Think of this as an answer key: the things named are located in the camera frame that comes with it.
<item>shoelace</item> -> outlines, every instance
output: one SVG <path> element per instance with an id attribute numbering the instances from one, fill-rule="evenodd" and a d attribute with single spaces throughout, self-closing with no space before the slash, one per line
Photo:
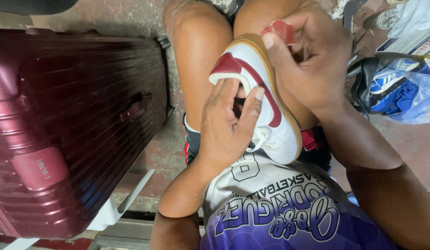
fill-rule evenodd
<path id="1" fill-rule="evenodd" d="M 255 148 L 247 148 L 247 152 L 257 151 L 260 148 L 272 148 L 275 146 L 276 142 L 268 142 L 270 138 L 270 130 L 265 127 L 258 127 L 254 130 L 254 135 L 252 137 L 252 142 L 255 144 Z"/>

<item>ribbed suitcase shell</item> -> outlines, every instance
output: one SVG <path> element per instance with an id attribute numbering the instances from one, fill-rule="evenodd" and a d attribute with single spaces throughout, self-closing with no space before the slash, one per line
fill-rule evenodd
<path id="1" fill-rule="evenodd" d="M 0 232 L 70 238 L 164 123 L 164 65 L 150 39 L 31 32 L 0 30 Z M 31 190 L 11 160 L 47 147 L 61 150 L 68 176 Z"/>

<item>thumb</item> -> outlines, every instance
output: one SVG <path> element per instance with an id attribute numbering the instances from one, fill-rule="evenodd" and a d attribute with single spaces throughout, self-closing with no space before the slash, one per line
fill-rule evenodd
<path id="1" fill-rule="evenodd" d="M 237 127 L 241 132 L 252 136 L 258 117 L 261 113 L 261 103 L 264 96 L 264 88 L 256 87 L 252 89 L 244 101 L 244 107 L 241 111 Z"/>
<path id="2" fill-rule="evenodd" d="M 298 67 L 286 43 L 277 34 L 268 32 L 262 37 L 270 63 L 279 72 L 290 72 Z"/>

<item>thigh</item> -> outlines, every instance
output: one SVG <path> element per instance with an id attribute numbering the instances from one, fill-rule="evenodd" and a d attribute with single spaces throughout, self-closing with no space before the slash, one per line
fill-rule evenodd
<path id="1" fill-rule="evenodd" d="M 235 19 L 234 37 L 246 33 L 258 34 L 272 21 L 291 14 L 302 2 L 302 0 L 245 0 Z M 285 88 L 281 87 L 281 80 L 278 79 L 278 76 L 277 88 L 301 130 L 307 130 L 318 125 L 317 117 L 294 99 Z"/>
<path id="2" fill-rule="evenodd" d="M 232 28 L 213 6 L 199 1 L 166 2 L 163 20 L 175 53 L 186 120 L 200 131 L 202 108 L 214 88 L 209 74 L 233 40 Z"/>

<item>stained floor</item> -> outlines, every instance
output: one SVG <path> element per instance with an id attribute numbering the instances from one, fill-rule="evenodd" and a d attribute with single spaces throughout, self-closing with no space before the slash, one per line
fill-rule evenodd
<path id="1" fill-rule="evenodd" d="M 335 0 L 319 1 L 328 11 L 333 9 L 332 3 L 336 2 Z M 368 3 L 370 3 L 368 12 L 374 13 L 384 8 L 383 0 L 370 0 Z M 73 8 L 64 13 L 33 16 L 33 22 L 36 28 L 49 28 L 54 31 L 84 32 L 95 29 L 106 36 L 154 38 L 165 34 L 162 25 L 163 8 L 164 0 L 79 0 Z M 374 37 L 368 35 L 362 40 L 361 57 L 371 55 L 377 45 L 374 40 L 376 40 Z M 182 115 L 185 107 L 179 89 L 173 49 L 167 49 L 166 54 L 170 102 L 176 110 L 147 145 L 115 191 L 118 202 L 122 202 L 144 173 L 148 169 L 155 169 L 155 173 L 130 207 L 131 210 L 155 212 L 157 202 L 165 188 L 185 168 L 182 129 Z M 400 152 L 404 161 L 430 191 L 430 124 L 401 125 L 383 119 L 379 115 L 372 116 L 371 121 Z M 345 191 L 351 190 L 344 168 L 336 161 L 332 162 L 332 166 L 332 175 L 337 182 Z"/>

